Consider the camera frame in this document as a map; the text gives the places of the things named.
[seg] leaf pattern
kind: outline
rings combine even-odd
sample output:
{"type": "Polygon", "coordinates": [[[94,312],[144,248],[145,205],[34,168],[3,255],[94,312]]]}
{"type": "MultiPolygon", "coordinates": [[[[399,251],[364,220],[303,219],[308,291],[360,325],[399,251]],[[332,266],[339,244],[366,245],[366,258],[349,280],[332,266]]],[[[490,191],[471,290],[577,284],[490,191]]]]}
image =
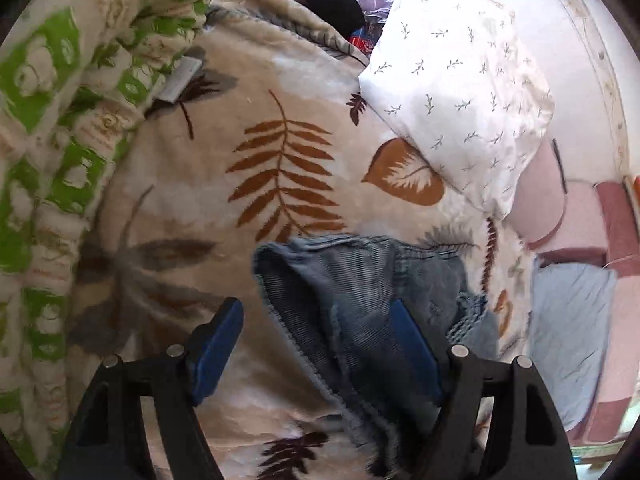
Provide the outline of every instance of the leaf pattern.
{"type": "Polygon", "coordinates": [[[495,253],[498,251],[498,231],[495,229],[494,221],[490,218],[486,219],[487,242],[486,256],[484,257],[484,271],[482,272],[482,292],[489,293],[489,280],[491,272],[494,269],[495,253]]]}
{"type": "Polygon", "coordinates": [[[229,197],[228,201],[233,202],[268,186],[267,191],[254,198],[242,211],[236,226],[240,227],[253,221],[275,202],[273,212],[268,215],[268,219],[255,235],[257,242],[272,233],[277,233],[277,241],[285,242],[293,234],[308,236],[311,232],[343,230],[346,226],[339,222],[342,217],[326,209],[338,204],[321,193],[333,191],[334,188],[318,178],[332,174],[322,164],[313,161],[334,160],[325,149],[318,148],[332,145],[328,139],[332,133],[317,124],[289,119],[274,92],[269,90],[269,94],[276,103],[281,119],[263,121],[247,128],[244,131],[246,135],[259,135],[242,142],[234,151],[260,150],[276,141],[280,143],[279,148],[257,151],[231,165],[226,172],[250,170],[272,160],[275,167],[252,174],[239,184],[229,197]],[[314,176],[299,173],[296,168],[314,176]],[[303,218],[318,221],[308,222],[303,218]]]}
{"type": "Polygon", "coordinates": [[[376,75],[378,72],[384,73],[385,68],[391,68],[391,65],[389,65],[386,61],[376,69],[373,75],[376,75]]]}
{"type": "Polygon", "coordinates": [[[133,333],[138,336],[141,357],[182,343],[189,333],[175,321],[197,316],[196,306],[215,311],[223,301],[194,288],[163,282],[153,274],[200,264],[215,243],[187,239],[129,245],[132,222],[151,190],[136,202],[115,254],[107,254],[100,247],[94,232],[80,251],[76,281],[95,283],[111,278],[113,287],[106,300],[88,306],[75,317],[67,338],[70,344],[100,357],[119,352],[133,333]]]}
{"type": "Polygon", "coordinates": [[[363,182],[417,205],[434,205],[444,196],[442,178],[404,139],[388,140],[378,148],[363,182]]]}
{"type": "Polygon", "coordinates": [[[425,233],[424,238],[418,240],[418,245],[431,251],[457,251],[460,256],[467,256],[478,248],[471,229],[465,231],[453,224],[436,227],[425,233]]]}
{"type": "Polygon", "coordinates": [[[300,438],[267,442],[271,447],[262,452],[268,458],[258,466],[265,468],[258,475],[258,480],[298,480],[295,470],[307,474],[304,461],[316,459],[316,454],[309,448],[322,447],[328,440],[326,433],[315,431],[300,438]]]}
{"type": "Polygon", "coordinates": [[[238,80],[235,77],[223,74],[217,70],[210,68],[200,69],[191,81],[189,81],[187,86],[185,86],[180,97],[178,97],[174,104],[156,100],[146,111],[145,117],[149,118],[157,111],[174,109],[176,106],[179,106],[187,124],[189,138],[193,140],[193,123],[191,123],[191,117],[189,116],[186,104],[205,97],[214,96],[214,94],[222,95],[224,92],[234,88],[237,82],[238,80]]]}
{"type": "Polygon", "coordinates": [[[523,295],[525,291],[524,273],[525,270],[522,267],[522,256],[518,256],[507,272],[507,275],[510,278],[515,278],[515,291],[518,296],[523,295]]]}
{"type": "Polygon", "coordinates": [[[95,49],[91,63],[95,63],[98,68],[104,66],[114,68],[116,65],[113,57],[118,53],[119,48],[120,44],[115,41],[99,46],[95,49]]]}
{"type": "Polygon", "coordinates": [[[351,94],[351,99],[345,103],[351,110],[349,110],[349,115],[351,116],[351,122],[358,126],[360,122],[360,114],[364,112],[367,107],[367,102],[363,99],[360,92],[355,94],[351,94]]]}
{"type": "Polygon", "coordinates": [[[240,144],[234,151],[235,152],[244,152],[244,150],[253,150],[255,148],[261,148],[263,146],[267,146],[272,142],[278,140],[281,136],[283,136],[284,131],[275,132],[274,134],[269,134],[261,137],[254,137],[251,140],[246,140],[242,144],[240,144]]]}
{"type": "Polygon", "coordinates": [[[494,312],[498,316],[498,336],[502,337],[509,329],[513,315],[513,303],[509,301],[509,294],[506,290],[503,290],[498,296],[494,312]]]}
{"type": "Polygon", "coordinates": [[[229,173],[231,171],[250,170],[251,168],[258,166],[266,162],[267,160],[271,160],[272,158],[277,157],[278,154],[279,152],[277,152],[276,150],[254,153],[253,155],[236,162],[231,168],[226,170],[226,172],[229,173]]]}

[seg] pink cushion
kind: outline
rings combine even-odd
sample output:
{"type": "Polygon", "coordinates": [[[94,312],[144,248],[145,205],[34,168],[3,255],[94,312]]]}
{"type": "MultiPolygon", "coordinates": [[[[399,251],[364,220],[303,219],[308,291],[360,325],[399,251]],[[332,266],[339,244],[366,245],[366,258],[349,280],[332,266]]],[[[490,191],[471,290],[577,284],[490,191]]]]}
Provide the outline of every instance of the pink cushion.
{"type": "Polygon", "coordinates": [[[522,172],[513,208],[505,220],[533,248],[559,226],[564,202],[562,174],[547,137],[522,172]]]}
{"type": "Polygon", "coordinates": [[[596,192],[602,206],[609,238],[607,262],[632,254],[640,254],[636,220],[626,189],[617,182],[603,182],[596,186],[596,192]]]}
{"type": "MultiPolygon", "coordinates": [[[[617,264],[609,269],[619,270],[617,264]]],[[[609,347],[594,405],[582,441],[602,444],[615,439],[634,394],[640,362],[640,260],[636,275],[619,278],[611,305],[609,347]]]]}
{"type": "Polygon", "coordinates": [[[562,223],[551,240],[536,248],[545,264],[580,262],[604,266],[609,245],[596,190],[586,182],[567,182],[562,223]]]}

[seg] pillow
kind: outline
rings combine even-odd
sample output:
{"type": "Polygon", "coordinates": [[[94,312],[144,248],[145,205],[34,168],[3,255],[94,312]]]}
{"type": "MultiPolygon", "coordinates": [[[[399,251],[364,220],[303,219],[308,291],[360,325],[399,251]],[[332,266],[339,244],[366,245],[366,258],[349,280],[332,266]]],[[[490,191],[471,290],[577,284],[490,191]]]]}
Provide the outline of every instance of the pillow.
{"type": "Polygon", "coordinates": [[[514,14],[491,0],[395,0],[362,96],[477,208],[504,218],[554,111],[514,14]]]}
{"type": "Polygon", "coordinates": [[[565,204],[562,172],[547,136],[522,172],[513,208],[505,222],[534,249],[554,236],[562,222],[565,204]]]}

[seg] denim jeans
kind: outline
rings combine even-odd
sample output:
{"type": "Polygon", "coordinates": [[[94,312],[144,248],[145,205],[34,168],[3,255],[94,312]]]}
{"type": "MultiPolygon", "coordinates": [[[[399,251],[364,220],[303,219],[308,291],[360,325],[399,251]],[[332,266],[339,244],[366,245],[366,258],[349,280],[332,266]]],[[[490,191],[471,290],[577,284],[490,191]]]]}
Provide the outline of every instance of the denim jeans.
{"type": "Polygon", "coordinates": [[[402,299],[418,328],[495,358],[495,316],[468,291],[455,251],[388,237],[296,238],[258,248],[254,273],[312,379],[356,444],[374,452],[377,476],[412,470],[438,414],[389,323],[390,302],[402,299]]]}

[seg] pillowcase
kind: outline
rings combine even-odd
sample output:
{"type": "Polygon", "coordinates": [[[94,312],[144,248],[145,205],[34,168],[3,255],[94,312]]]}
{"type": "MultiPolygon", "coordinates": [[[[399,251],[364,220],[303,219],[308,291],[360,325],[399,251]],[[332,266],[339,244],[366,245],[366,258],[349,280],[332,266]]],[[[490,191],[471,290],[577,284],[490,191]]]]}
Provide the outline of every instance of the pillowcase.
{"type": "Polygon", "coordinates": [[[504,218],[554,100],[491,0],[395,0],[362,96],[477,208],[504,218]]]}

